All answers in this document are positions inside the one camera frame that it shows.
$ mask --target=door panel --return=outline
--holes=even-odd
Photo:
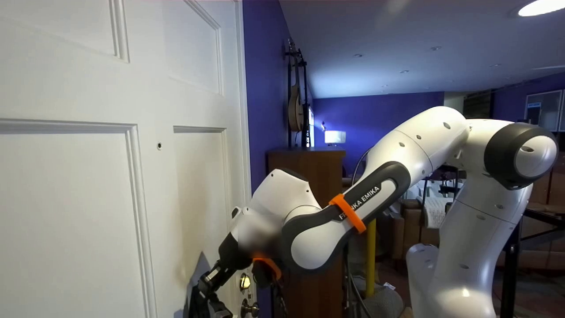
[[[116,57],[121,0],[3,0],[0,16],[42,34]]]
[[[240,2],[0,4],[0,317],[183,306],[250,193],[240,22]]]
[[[0,122],[1,317],[148,317],[130,129]]]

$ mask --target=purple wall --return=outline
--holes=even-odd
[[[243,0],[250,188],[266,175],[264,152],[285,147],[285,60],[289,37],[278,0]]]
[[[321,122],[330,131],[346,131],[340,149],[346,151],[346,175],[351,175],[358,159],[391,128],[437,105],[443,105],[443,94],[316,99],[316,149],[323,147]]]
[[[496,89],[492,117],[519,122],[524,119],[526,96],[561,89],[565,89],[565,73]]]

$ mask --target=orange ring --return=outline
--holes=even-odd
[[[282,278],[280,269],[277,267],[275,262],[271,262],[270,258],[263,257],[263,255],[254,255],[252,257],[252,264],[261,262],[264,264],[273,274],[275,274],[275,281],[278,281]]]
[[[330,200],[330,205],[337,205],[338,211],[347,218],[356,234],[363,234],[367,230],[365,223],[354,214],[351,205],[346,202],[342,195],[337,195]]]

